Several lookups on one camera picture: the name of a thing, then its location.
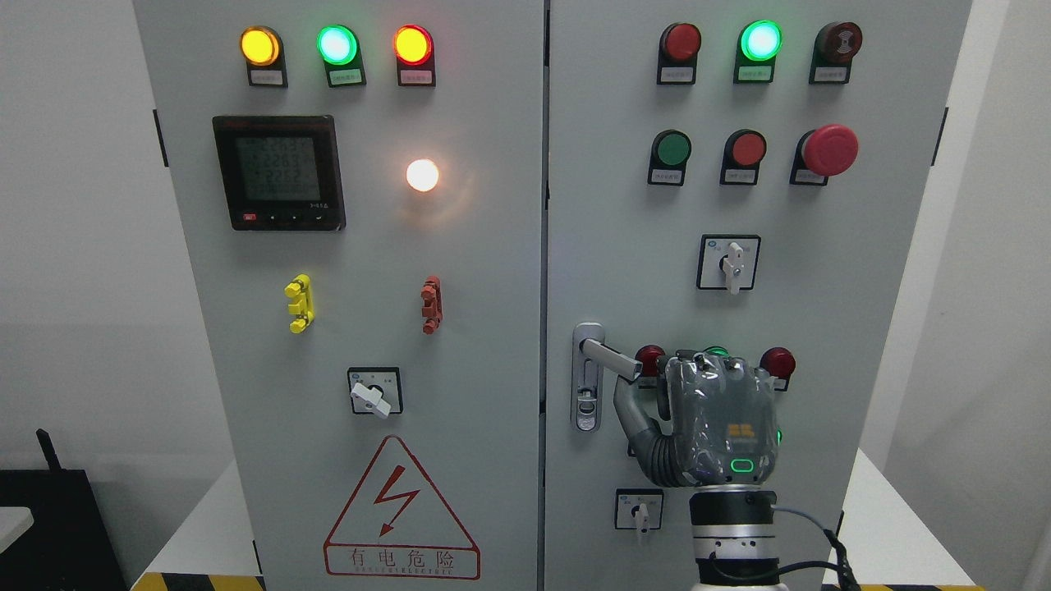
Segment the red indicator light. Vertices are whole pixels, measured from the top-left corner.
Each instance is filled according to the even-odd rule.
[[[407,24],[394,34],[394,55],[408,65],[419,65],[434,54],[434,40],[426,28]]]
[[[687,61],[701,49],[701,32],[688,22],[672,24],[660,38],[660,48],[672,61]]]

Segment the green indicator light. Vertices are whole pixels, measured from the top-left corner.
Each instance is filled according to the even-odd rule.
[[[347,65],[357,57],[357,38],[346,26],[332,24],[317,34],[317,50],[332,65]]]
[[[756,469],[756,463],[745,457],[729,461],[729,469],[738,474],[747,474]]]
[[[781,50],[781,27],[774,21],[756,21],[741,34],[741,52],[754,62],[765,62]]]

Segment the yellow black hazard tape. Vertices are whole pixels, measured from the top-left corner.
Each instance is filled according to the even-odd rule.
[[[985,591],[970,585],[862,585],[862,591]],[[266,591],[262,576],[147,572],[131,591]],[[839,591],[822,585],[821,591]]]
[[[838,585],[822,585],[821,591],[839,591]],[[862,585],[861,591],[985,591],[972,585]]]
[[[262,576],[147,572],[131,591],[266,591]]]

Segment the black antenna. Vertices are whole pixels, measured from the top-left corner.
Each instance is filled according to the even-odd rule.
[[[47,461],[47,467],[56,472],[61,470],[62,465],[59,464],[59,455],[55,453],[55,444],[51,443],[51,436],[47,434],[47,431],[37,429],[37,441],[40,442],[40,450],[44,452],[44,460]]]

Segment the white indicator light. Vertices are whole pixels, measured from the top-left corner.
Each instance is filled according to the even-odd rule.
[[[409,186],[419,192],[427,192],[438,184],[438,167],[434,161],[420,159],[415,160],[405,171],[405,179],[409,181]]]

